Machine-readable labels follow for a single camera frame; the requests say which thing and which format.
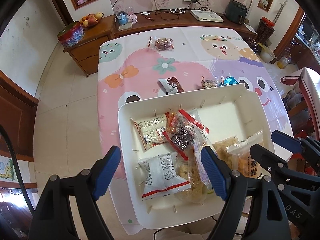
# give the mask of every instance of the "black hose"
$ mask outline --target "black hose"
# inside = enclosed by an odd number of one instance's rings
[[[23,183],[23,180],[22,180],[22,176],[21,176],[21,173],[20,173],[20,169],[19,169],[19,166],[18,166],[18,161],[17,161],[16,154],[14,152],[14,149],[13,149],[12,143],[10,141],[10,138],[9,138],[7,132],[2,127],[1,124],[0,124],[0,135],[4,138],[4,141],[7,144],[7,147],[9,149],[9,153],[10,153],[10,156],[11,156],[11,159],[12,159],[12,164],[13,164],[14,170],[15,170],[16,175],[17,175],[19,186],[21,188],[21,191],[22,191],[24,199],[25,199],[25,201],[27,203],[27,206],[28,206],[31,214],[33,215],[33,213],[35,212],[35,209],[33,208],[33,205],[32,205],[32,203],[30,201],[30,198],[28,196],[27,190],[26,190],[26,188],[24,186],[24,183]]]

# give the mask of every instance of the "white wall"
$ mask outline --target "white wall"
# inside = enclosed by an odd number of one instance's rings
[[[0,70],[34,96],[62,28],[49,0],[26,0],[0,37]]]
[[[102,12],[105,16],[114,14],[110,0],[97,0],[77,10],[73,7],[71,0],[63,1],[74,21],[79,21],[83,16],[86,16],[89,13],[95,14],[97,12]]]
[[[280,3],[284,3],[286,0],[273,0],[272,5],[270,7],[269,12],[264,11],[261,8],[258,8],[258,3],[260,0],[252,0],[250,9],[248,11],[247,18],[249,20],[249,25],[251,25],[255,30],[259,25],[259,21],[262,17],[268,18],[270,21],[276,17],[277,12],[280,9]],[[274,26],[274,33],[271,35],[269,40],[271,41],[270,49],[273,51],[280,41],[282,40],[283,36],[287,32],[290,24],[292,23],[299,5],[295,0],[288,0],[287,5],[284,7],[276,25]]]

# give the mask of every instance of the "beige cartoon character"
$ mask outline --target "beige cartoon character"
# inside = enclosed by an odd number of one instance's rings
[[[206,52],[218,59],[240,58],[238,48],[223,36],[202,35],[201,45]]]
[[[242,57],[246,57],[249,60],[255,60],[255,61],[260,62],[260,60],[258,59],[257,55],[250,48],[241,49],[241,50],[239,50],[239,53],[240,53],[240,55]]]

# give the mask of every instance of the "apple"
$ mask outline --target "apple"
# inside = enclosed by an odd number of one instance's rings
[[[96,20],[97,20],[97,19],[96,19],[95,17],[90,17],[90,18],[88,19],[88,24],[89,24],[89,25],[92,25]]]
[[[103,16],[103,13],[98,12],[98,13],[95,14],[94,17],[95,17],[97,20],[99,20],[100,18],[102,18],[102,16]]]

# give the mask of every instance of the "fruit basket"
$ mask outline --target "fruit basket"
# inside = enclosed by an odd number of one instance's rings
[[[96,13],[95,15],[91,13],[88,16],[82,17],[82,19],[80,20],[80,24],[84,30],[90,29],[91,27],[97,25],[100,22],[100,20],[103,18],[103,16],[104,16],[104,13]]]

